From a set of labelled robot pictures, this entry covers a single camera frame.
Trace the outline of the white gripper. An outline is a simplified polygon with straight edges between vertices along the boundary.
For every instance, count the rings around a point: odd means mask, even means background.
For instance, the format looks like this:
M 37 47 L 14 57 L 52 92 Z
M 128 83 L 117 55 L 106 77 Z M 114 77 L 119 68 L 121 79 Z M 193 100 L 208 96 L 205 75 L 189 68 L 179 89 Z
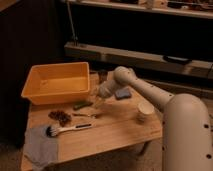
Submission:
M 94 99 L 92 107 L 98 109 L 101 107 L 106 98 L 110 98 L 122 86 L 114 79 L 103 82 L 98 88 L 98 96 Z

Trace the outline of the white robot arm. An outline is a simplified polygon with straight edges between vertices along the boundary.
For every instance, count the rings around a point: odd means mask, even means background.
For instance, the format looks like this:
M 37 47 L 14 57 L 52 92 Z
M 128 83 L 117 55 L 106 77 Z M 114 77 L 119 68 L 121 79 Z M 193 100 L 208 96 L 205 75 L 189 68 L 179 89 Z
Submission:
M 163 113 L 162 171 L 213 171 L 213 149 L 208 108 L 191 94 L 172 94 L 119 66 L 98 88 L 106 99 L 130 86 Z

